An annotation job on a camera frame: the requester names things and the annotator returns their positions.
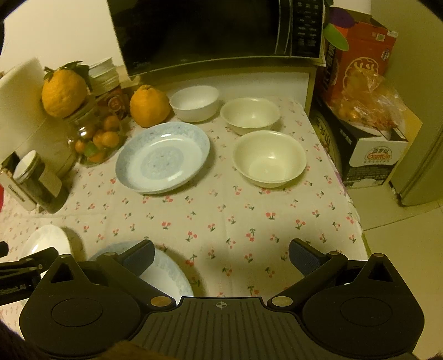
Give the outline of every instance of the red box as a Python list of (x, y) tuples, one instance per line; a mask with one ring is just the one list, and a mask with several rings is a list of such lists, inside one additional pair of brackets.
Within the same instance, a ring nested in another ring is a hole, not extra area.
[(348, 40), (349, 50), (341, 51), (327, 43), (326, 68), (320, 68), (317, 76), (317, 88), (327, 103), (340, 96), (354, 67), (372, 69), (383, 75), (398, 36), (370, 15), (348, 12), (355, 25), (349, 29), (340, 28), (340, 32)]

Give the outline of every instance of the tile floor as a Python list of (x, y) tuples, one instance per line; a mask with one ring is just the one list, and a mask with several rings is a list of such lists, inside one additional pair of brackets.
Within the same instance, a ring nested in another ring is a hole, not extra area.
[(443, 352), (443, 201), (401, 207), (391, 188), (350, 189), (372, 252), (386, 254), (425, 316), (415, 355)]

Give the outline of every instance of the glass jar of oranges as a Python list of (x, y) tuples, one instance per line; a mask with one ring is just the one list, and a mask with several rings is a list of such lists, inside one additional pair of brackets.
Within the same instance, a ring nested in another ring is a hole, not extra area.
[(79, 162), (86, 167), (106, 161), (124, 142), (118, 116), (108, 107), (98, 106), (94, 96), (88, 97), (66, 121), (73, 127), (69, 143), (79, 154)]

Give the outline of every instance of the dark jar with white lid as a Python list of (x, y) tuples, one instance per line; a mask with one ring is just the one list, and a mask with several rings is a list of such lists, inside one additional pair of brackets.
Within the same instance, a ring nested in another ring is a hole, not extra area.
[(68, 198), (69, 193), (62, 181), (35, 150), (20, 160), (12, 177), (23, 191), (50, 214), (59, 211)]

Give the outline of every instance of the clear plastic bag of fruit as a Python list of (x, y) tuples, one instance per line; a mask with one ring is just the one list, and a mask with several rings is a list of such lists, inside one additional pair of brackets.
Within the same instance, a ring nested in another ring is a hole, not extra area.
[(341, 120), (351, 124), (390, 131), (404, 127), (406, 106), (383, 76), (372, 70), (355, 69), (341, 97), (332, 102), (332, 110)]
[(98, 106), (95, 97), (65, 119), (73, 128), (69, 143), (79, 155), (79, 162), (92, 167), (108, 160), (124, 143), (118, 116), (108, 107)]

